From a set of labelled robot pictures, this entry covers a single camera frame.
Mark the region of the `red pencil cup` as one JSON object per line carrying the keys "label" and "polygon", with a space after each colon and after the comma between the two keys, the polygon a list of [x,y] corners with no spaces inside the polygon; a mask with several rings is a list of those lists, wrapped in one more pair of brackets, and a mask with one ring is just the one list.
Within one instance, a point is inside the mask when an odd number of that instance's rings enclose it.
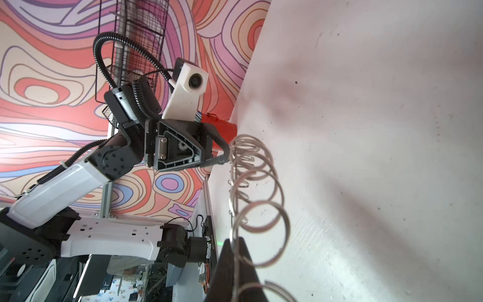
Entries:
{"label": "red pencil cup", "polygon": [[201,122],[213,125],[227,145],[230,145],[237,136],[238,128],[236,124],[220,119],[214,113],[200,113],[200,115]]}

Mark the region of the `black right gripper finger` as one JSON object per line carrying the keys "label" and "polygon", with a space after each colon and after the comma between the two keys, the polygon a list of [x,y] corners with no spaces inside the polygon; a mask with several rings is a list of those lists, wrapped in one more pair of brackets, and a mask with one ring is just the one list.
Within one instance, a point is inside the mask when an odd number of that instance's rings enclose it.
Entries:
{"label": "black right gripper finger", "polygon": [[[234,287],[235,258],[231,250],[230,240],[224,241],[221,249],[220,258],[214,270],[210,274],[210,286],[206,294],[205,301],[229,302],[232,299]],[[260,283],[254,267],[240,262],[239,288],[249,283]],[[267,302],[268,299],[261,288],[248,288],[241,292],[237,301]]]}

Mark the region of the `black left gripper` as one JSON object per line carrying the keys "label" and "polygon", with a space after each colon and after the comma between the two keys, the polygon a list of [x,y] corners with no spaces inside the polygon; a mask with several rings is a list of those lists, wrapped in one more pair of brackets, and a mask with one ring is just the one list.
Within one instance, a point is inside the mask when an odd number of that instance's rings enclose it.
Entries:
{"label": "black left gripper", "polygon": [[[221,154],[215,157],[215,150]],[[223,165],[229,155],[229,144],[210,124],[170,119],[145,122],[145,165],[158,172]]]}

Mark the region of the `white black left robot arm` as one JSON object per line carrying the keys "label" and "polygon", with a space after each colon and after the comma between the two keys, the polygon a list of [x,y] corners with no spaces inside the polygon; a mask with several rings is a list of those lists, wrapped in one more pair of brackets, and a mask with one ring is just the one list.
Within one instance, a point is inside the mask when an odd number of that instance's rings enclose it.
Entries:
{"label": "white black left robot arm", "polygon": [[[165,110],[158,109],[145,76],[123,86],[117,84],[103,60],[106,42],[133,49],[162,74],[171,92]],[[210,238],[196,237],[181,225],[83,218],[72,209],[73,203],[115,182],[139,163],[158,172],[179,172],[222,165],[229,153],[218,129],[196,120],[199,99],[209,79],[204,69],[177,59],[169,72],[145,47],[112,31],[94,39],[93,55],[110,86],[104,100],[118,131],[80,148],[2,209],[2,248],[26,265],[82,255],[132,256],[178,268],[209,261]]]}

